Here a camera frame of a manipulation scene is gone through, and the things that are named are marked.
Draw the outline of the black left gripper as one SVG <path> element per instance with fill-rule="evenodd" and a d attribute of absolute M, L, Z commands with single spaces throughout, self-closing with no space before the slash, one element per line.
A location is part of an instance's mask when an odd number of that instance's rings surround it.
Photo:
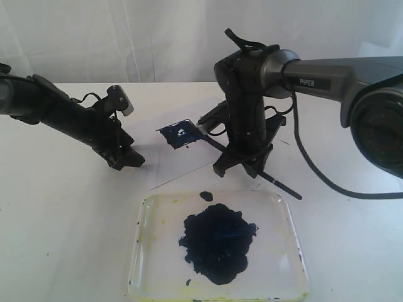
<path fill-rule="evenodd" d="M 122 128 L 117 113 L 113 113 L 101 124 L 90 146 L 109 167 L 122 170 L 141 167 L 145 162 L 144 157 L 131 147 L 133 143 L 134 139 Z"/>

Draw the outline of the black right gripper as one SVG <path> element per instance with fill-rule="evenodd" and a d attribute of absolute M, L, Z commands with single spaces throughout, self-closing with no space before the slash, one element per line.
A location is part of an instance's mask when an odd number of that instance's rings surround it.
<path fill-rule="evenodd" d="M 229 144 L 213 164 L 218 176 L 225 176 L 227 169 L 241 164 L 252 178 L 264 171 L 269 154 L 273 150 L 272 141 L 287 120 L 282 115 L 265 118 L 264 115 L 229 120 L 226 124 Z"/>

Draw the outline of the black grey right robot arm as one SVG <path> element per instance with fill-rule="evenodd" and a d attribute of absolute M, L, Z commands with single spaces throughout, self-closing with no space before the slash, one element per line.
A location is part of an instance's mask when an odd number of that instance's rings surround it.
<path fill-rule="evenodd" d="M 291 50 L 240 50 L 218 61 L 214 73 L 236 152 L 253 156 L 268 144 L 264 98 L 299 92 L 339 102 L 341 126 L 351 130 L 361 154 L 402 176 L 401 57 L 302 60 Z"/>

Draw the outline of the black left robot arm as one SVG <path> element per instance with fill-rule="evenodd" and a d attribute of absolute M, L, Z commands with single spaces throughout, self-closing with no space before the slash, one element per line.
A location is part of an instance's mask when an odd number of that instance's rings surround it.
<path fill-rule="evenodd" d="M 81 106 L 48 79 L 33 74 L 18 77 L 11 67 L 1 65 L 1 114 L 29 125 L 43 123 L 88 145 L 115 169 L 141 167 L 145 162 L 132 144 L 134 139 L 122 128 L 117 114 L 129 116 L 133 105 L 123 88 L 110 86 L 104 98 L 92 94 L 96 102 Z"/>

